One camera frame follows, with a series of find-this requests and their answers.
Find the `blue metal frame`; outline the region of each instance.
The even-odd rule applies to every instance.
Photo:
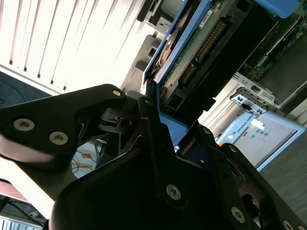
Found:
[[[299,4],[297,0],[255,0],[255,2],[281,18],[289,17]]]
[[[240,117],[238,117],[236,120],[234,120],[231,125],[225,130],[225,132],[220,136],[220,138],[217,140],[216,143],[234,143],[237,138],[245,132],[245,127],[247,127],[250,122],[256,118],[256,116],[252,115],[253,117],[247,121],[247,118],[250,117],[251,114],[244,113]],[[293,141],[295,141],[300,135],[302,135],[305,132],[305,127],[295,121],[289,120],[283,116],[280,116],[278,114],[275,114],[273,112],[266,112],[260,116],[264,116],[270,120],[273,120],[274,122],[280,123],[284,126],[288,126],[294,130],[297,130],[297,132],[289,138],[282,146],[280,146],[264,163],[262,163],[257,170],[262,170],[265,166],[267,166],[275,157],[277,157],[283,150],[285,150]],[[233,139],[229,139],[229,135],[233,135],[233,131],[238,130],[242,125],[244,124],[244,127],[241,129],[240,132],[234,134]]]
[[[181,51],[183,50],[184,46],[186,45],[186,43],[188,42],[188,40],[192,36],[193,32],[195,31],[195,29],[197,28],[197,26],[199,25],[199,23],[201,22],[201,20],[205,16],[205,14],[207,13],[207,11],[210,7],[211,1],[212,0],[202,0],[200,2],[199,6],[197,7],[195,13],[193,14],[193,16],[190,20],[190,22],[188,23],[187,27],[185,28],[184,32],[182,33],[181,37],[179,38],[177,44],[175,45],[171,55],[168,57],[166,63],[164,64],[164,66],[162,67],[162,69],[158,73],[159,80],[157,81],[157,88],[158,88],[157,107],[158,107],[158,111],[159,111],[159,114],[160,114],[161,122],[168,126],[169,133],[171,135],[174,146],[176,146],[182,140],[182,138],[187,134],[188,127],[185,124],[183,124],[183,123],[163,114],[160,111],[160,83],[165,78],[165,76],[168,74],[168,72],[171,70],[173,64],[176,62],[176,60],[179,57],[179,55],[180,55]],[[168,29],[167,34],[165,35],[163,41],[161,42],[160,46],[158,47],[156,53],[154,54],[153,59],[150,61],[146,70],[144,71],[144,73],[143,73],[143,83],[147,79],[146,77],[148,75],[149,67],[158,58],[158,55],[160,54],[160,51],[163,49],[163,46],[166,43],[166,41],[167,41],[167,39],[170,35],[170,32],[172,32],[174,30],[176,23],[179,19],[179,16],[183,12],[183,9],[184,9],[186,3],[187,3],[187,1],[185,1],[184,4],[182,5],[179,13],[176,15],[176,17],[174,19],[174,22],[172,23],[171,27]]]

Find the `floor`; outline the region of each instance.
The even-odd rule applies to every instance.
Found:
[[[307,132],[260,173],[307,224]]]

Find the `circuit board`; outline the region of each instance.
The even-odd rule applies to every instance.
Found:
[[[164,79],[161,86],[161,98],[166,95],[167,89],[180,77],[183,78],[185,83],[188,82],[189,77],[195,70],[191,61],[194,58],[196,58],[196,60],[201,60],[209,50],[210,46],[215,42],[218,34],[223,31],[225,25],[223,22],[219,21],[219,19],[227,3],[227,0],[220,0],[210,7],[180,54],[178,60]]]
[[[270,67],[307,31],[307,0],[290,17],[279,19],[259,46],[242,65],[240,72],[258,82]]]

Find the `screw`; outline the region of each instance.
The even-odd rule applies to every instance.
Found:
[[[176,185],[169,184],[166,186],[166,192],[173,200],[179,200],[181,198],[181,192]]]
[[[121,96],[121,93],[118,92],[117,90],[113,90],[112,92],[113,92],[116,96]]]
[[[230,145],[229,148],[231,149],[232,152],[236,152],[235,147],[233,147],[232,145]]]
[[[203,130],[205,131],[206,134],[210,134],[210,130],[207,129],[206,127],[204,127]]]
[[[53,132],[49,136],[49,140],[55,145],[65,145],[68,142],[68,136],[63,132]]]
[[[152,103],[151,103],[150,101],[148,101],[148,100],[145,100],[145,102],[146,102],[147,104],[149,104],[149,105],[152,105]]]
[[[234,218],[236,218],[236,220],[239,221],[240,223],[243,224],[245,222],[245,217],[239,208],[231,207],[231,213],[234,216]]]
[[[35,124],[33,121],[26,119],[26,118],[20,118],[14,121],[13,123],[14,128],[20,131],[30,131],[35,127]]]
[[[291,224],[286,220],[283,220],[283,225],[287,230],[294,230]]]

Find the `electronic component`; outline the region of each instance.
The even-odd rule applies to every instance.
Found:
[[[275,96],[268,89],[265,89],[262,86],[254,83],[238,72],[233,76],[232,79],[246,88],[250,92],[249,94],[251,97],[254,97],[261,104],[264,104],[265,106],[269,105],[275,108],[280,108],[280,106],[275,102]]]
[[[246,112],[256,116],[267,112],[269,109],[266,102],[259,102],[253,93],[243,87],[237,89],[236,93],[230,97],[230,100],[240,105]]]
[[[248,57],[239,72],[258,82],[289,48],[307,30],[307,0],[301,0],[294,14],[285,19],[278,19],[276,25],[266,35]]]
[[[162,112],[188,126],[203,110],[211,108],[213,97],[223,88],[220,83],[224,86],[229,81],[276,22],[253,3],[248,2],[244,9],[235,3],[216,1],[208,9],[169,73],[159,82]],[[198,103],[200,98],[210,103],[204,106]]]

